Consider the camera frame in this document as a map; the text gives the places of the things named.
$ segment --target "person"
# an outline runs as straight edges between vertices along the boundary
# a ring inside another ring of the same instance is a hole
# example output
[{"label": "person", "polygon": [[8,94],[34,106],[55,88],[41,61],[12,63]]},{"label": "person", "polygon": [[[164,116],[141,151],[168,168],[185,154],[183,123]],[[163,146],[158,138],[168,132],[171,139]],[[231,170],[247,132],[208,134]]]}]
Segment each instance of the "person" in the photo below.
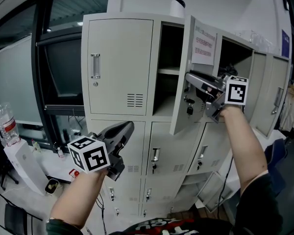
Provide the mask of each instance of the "person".
[{"label": "person", "polygon": [[[267,161],[262,147],[243,112],[227,106],[221,112],[229,135],[233,158],[241,185],[235,225],[209,218],[174,220],[156,218],[136,224],[113,235],[150,234],[234,234],[275,235],[282,227],[282,217],[271,189]],[[81,173],[55,203],[47,223],[49,235],[80,235],[98,197],[106,171]]]}]

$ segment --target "white pedestal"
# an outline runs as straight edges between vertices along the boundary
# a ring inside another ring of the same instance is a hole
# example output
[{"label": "white pedestal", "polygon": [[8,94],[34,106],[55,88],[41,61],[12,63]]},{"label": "white pedestal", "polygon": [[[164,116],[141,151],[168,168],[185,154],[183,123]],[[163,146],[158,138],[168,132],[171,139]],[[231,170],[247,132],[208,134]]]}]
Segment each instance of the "white pedestal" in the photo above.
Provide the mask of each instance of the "white pedestal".
[{"label": "white pedestal", "polygon": [[6,146],[4,151],[28,187],[40,195],[45,195],[48,179],[34,158],[27,142],[22,139],[19,143]]}]

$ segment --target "dark green sleeve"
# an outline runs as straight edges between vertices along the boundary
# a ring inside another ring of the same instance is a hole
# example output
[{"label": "dark green sleeve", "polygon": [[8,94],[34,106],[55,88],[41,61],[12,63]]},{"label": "dark green sleeve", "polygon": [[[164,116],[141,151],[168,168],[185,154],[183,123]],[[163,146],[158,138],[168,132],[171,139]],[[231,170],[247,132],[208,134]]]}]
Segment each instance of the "dark green sleeve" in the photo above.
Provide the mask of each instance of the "dark green sleeve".
[{"label": "dark green sleeve", "polygon": [[59,219],[50,219],[46,231],[48,235],[83,235],[80,229]]},{"label": "dark green sleeve", "polygon": [[263,175],[242,194],[237,206],[234,234],[277,235],[282,230],[282,222],[270,175]]}]

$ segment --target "person's left arm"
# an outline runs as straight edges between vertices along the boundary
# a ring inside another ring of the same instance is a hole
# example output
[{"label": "person's left arm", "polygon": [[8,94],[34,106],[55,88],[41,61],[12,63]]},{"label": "person's left arm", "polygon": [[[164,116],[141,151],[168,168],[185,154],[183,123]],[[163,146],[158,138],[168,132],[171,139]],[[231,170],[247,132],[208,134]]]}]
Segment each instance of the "person's left arm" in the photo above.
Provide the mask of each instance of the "person's left arm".
[{"label": "person's left arm", "polygon": [[82,229],[97,200],[107,170],[80,173],[54,204],[50,218]]}]

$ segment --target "black shirt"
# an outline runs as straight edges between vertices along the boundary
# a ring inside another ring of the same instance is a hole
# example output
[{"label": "black shirt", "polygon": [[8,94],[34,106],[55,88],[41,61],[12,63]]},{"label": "black shirt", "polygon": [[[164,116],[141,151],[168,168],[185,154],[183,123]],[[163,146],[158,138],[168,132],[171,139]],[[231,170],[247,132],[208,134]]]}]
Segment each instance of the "black shirt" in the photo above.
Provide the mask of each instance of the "black shirt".
[{"label": "black shirt", "polygon": [[[210,218],[155,218],[111,235],[275,235],[280,233],[281,228],[282,217],[271,189],[270,176],[266,174],[252,182],[242,194],[235,226],[227,221]],[[78,228],[56,219],[47,223],[47,232],[48,235],[82,235]]]}]

